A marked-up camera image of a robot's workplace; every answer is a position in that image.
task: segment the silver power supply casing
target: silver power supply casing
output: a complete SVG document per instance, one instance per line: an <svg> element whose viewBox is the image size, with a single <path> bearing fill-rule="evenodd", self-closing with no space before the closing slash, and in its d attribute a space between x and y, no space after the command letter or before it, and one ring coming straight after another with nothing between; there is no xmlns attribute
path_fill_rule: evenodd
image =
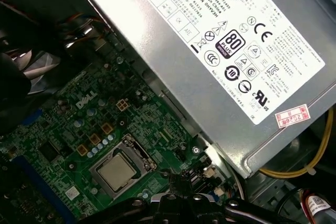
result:
<svg viewBox="0 0 336 224"><path fill-rule="evenodd" d="M148 0L89 0L124 36L243 177L265 165L336 101L336 11L330 0L273 0L325 66L255 125ZM279 129L275 114L307 104L311 119Z"/></svg>

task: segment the ce mark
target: ce mark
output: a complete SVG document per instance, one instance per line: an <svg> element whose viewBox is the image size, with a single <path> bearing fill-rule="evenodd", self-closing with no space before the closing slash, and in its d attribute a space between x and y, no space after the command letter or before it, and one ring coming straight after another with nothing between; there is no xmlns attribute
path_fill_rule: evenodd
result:
<svg viewBox="0 0 336 224"><path fill-rule="evenodd" d="M263 28L265 28L266 25L263 24L263 23L259 23L259 24L257 24L257 25L254 27L254 33L255 33L255 34L258 34L258 29L259 29L259 27L263 27ZM268 37L271 36L271 35L273 35L273 33L271 33L270 31L266 31L266 32L264 32L264 33L262 34L262 36L261 36L261 40L262 40L263 42L265 42L265 38L268 38Z"/></svg>

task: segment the red sticker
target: red sticker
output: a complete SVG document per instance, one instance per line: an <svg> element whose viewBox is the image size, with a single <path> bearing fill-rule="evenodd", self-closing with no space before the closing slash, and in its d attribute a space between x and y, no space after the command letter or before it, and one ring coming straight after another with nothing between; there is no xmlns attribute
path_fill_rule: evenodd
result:
<svg viewBox="0 0 336 224"><path fill-rule="evenodd" d="M284 128L310 119L306 104L275 114L279 128Z"/></svg>

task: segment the cooling fan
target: cooling fan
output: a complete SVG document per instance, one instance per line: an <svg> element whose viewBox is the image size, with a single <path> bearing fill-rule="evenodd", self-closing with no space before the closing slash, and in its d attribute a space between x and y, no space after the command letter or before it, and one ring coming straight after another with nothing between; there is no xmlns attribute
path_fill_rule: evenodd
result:
<svg viewBox="0 0 336 224"><path fill-rule="evenodd" d="M32 95L46 91L47 84L44 75L59 65L60 58L47 52L33 55L33 52L29 51L13 58L13 61L25 77L30 80L31 89L28 95Z"/></svg>
<svg viewBox="0 0 336 224"><path fill-rule="evenodd" d="M16 55L0 54L0 135L21 124L79 71L74 62L44 51Z"/></svg>

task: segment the dell logo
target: dell logo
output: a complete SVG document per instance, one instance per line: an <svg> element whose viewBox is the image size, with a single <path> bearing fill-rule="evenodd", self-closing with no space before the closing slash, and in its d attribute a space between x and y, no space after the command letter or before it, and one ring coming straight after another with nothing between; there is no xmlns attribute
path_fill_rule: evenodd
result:
<svg viewBox="0 0 336 224"><path fill-rule="evenodd" d="M91 91L85 97L83 97L79 102L76 103L77 108L82 109L84 105L88 104L93 98L95 98L98 94Z"/></svg>
<svg viewBox="0 0 336 224"><path fill-rule="evenodd" d="M259 90L257 93L254 93L253 96L255 97L256 100L258 100L259 104L263 107L268 101L268 98L265 96L265 94L261 90Z"/></svg>

